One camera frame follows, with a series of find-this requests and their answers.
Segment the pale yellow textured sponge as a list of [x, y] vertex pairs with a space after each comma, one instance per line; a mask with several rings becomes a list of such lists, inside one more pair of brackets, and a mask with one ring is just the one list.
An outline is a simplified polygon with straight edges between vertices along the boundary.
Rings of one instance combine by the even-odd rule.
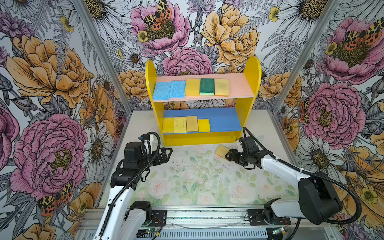
[[187, 132], [187, 118], [174, 117], [174, 133], [182, 134]]

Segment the blue sponge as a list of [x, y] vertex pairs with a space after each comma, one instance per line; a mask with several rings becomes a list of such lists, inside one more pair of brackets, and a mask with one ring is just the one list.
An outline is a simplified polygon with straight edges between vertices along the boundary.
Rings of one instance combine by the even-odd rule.
[[168, 100], [170, 97], [171, 82], [157, 82], [153, 94], [154, 100]]
[[186, 89], [186, 81], [172, 81], [169, 97], [170, 98], [184, 98]]

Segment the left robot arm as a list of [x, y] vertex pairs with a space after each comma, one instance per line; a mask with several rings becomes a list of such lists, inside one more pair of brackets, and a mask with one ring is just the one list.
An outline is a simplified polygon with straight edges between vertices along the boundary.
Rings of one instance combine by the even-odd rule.
[[134, 240], [140, 228], [151, 223], [151, 203], [135, 201], [130, 205], [130, 202], [137, 184], [145, 181], [143, 173], [152, 166], [167, 163], [172, 153], [171, 148], [156, 147], [153, 150], [148, 140], [126, 144], [124, 158], [112, 174], [107, 206], [94, 240]]

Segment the green sponge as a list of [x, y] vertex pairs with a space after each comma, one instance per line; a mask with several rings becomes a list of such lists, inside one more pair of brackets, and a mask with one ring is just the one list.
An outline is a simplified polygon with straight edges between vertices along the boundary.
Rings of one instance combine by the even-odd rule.
[[215, 94], [215, 80], [203, 78], [200, 80], [200, 95], [213, 96]]

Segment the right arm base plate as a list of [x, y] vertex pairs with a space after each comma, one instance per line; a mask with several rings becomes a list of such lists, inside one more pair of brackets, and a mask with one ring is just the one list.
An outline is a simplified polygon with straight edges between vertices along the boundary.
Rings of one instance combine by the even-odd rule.
[[245, 217], [248, 219], [251, 226], [291, 225], [291, 220], [289, 218], [278, 218], [268, 210], [248, 209]]

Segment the orange-yellow sponge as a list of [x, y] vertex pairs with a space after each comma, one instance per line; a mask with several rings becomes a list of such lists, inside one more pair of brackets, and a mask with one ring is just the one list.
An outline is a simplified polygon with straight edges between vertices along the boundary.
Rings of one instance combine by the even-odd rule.
[[228, 79], [215, 79], [215, 96], [228, 97], [230, 86]]
[[229, 153], [229, 151], [230, 149], [227, 148], [226, 146], [219, 145], [215, 151], [215, 155], [227, 160], [226, 155]]
[[198, 132], [199, 126], [198, 126], [198, 118], [197, 116], [189, 116], [186, 117], [186, 124], [187, 124], [187, 132]]

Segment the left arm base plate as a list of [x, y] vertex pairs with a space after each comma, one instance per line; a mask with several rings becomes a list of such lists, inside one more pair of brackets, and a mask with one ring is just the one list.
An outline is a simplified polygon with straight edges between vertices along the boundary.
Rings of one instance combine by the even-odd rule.
[[167, 222], [167, 210], [152, 210], [152, 217], [145, 221], [143, 227], [165, 227]]

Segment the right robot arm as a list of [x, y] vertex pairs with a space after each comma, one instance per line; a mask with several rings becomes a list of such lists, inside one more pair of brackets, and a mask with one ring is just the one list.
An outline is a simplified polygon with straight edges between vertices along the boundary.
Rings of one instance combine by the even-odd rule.
[[298, 192], [294, 200], [275, 198], [264, 204], [264, 220], [273, 224], [277, 219], [306, 219], [319, 225], [339, 213], [343, 206], [333, 187], [322, 172], [308, 173], [265, 150], [252, 137], [240, 138], [239, 149], [225, 151], [225, 159], [246, 168], [252, 165], [276, 175]]

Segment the thick yellow sponge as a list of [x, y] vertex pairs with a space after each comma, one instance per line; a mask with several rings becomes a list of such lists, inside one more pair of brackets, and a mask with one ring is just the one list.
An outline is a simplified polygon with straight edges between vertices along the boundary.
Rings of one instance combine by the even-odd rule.
[[201, 79], [187, 79], [185, 87], [186, 97], [198, 97], [200, 95]]

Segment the bright yellow small sponge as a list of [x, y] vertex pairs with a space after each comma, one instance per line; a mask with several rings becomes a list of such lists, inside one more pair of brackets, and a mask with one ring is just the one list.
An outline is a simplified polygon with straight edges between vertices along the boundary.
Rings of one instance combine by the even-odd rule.
[[174, 124], [175, 118], [164, 118], [163, 120], [163, 134], [173, 134], [174, 133]]

